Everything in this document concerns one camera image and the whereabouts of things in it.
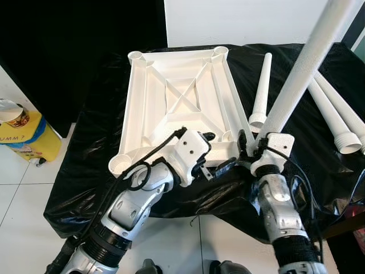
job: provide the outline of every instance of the white pipe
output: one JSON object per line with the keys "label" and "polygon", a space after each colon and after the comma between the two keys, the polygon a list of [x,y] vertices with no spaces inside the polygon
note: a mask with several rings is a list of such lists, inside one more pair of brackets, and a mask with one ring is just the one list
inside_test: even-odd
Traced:
{"label": "white pipe", "polygon": [[318,72],[315,75],[315,80],[322,88],[332,105],[341,115],[342,119],[349,129],[357,135],[362,144],[361,152],[365,154],[365,124],[355,111],[347,104],[347,102],[337,93],[335,88],[327,81],[323,75]]}
{"label": "white pipe", "polygon": [[270,110],[256,138],[253,150],[256,150],[259,140],[266,137],[268,133],[282,131],[334,39],[346,23],[354,3],[355,0],[328,2]]}
{"label": "white pipe", "polygon": [[249,118],[249,124],[252,132],[259,133],[262,125],[266,120],[267,96],[269,94],[271,59],[273,55],[266,53],[263,59],[260,80],[256,92],[255,104],[252,114]]}
{"label": "white pipe", "polygon": [[359,150],[361,148],[359,138],[348,129],[315,79],[310,82],[308,90],[335,138],[338,151],[341,154],[350,154]]}

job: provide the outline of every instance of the tiled floor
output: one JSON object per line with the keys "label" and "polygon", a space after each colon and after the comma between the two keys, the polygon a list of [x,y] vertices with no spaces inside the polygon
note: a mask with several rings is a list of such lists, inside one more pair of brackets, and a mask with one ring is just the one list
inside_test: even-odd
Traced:
{"label": "tiled floor", "polygon": [[[59,252],[63,240],[42,213],[70,137],[62,140],[57,160],[40,168],[0,146],[1,273],[44,273]],[[150,218],[123,257],[118,273],[134,274],[146,258],[159,264],[164,274],[208,274],[211,260],[241,263],[252,274],[277,273],[270,245],[261,244],[214,216],[200,216],[190,225],[192,219]],[[338,273],[326,243],[325,260],[328,272]]]}

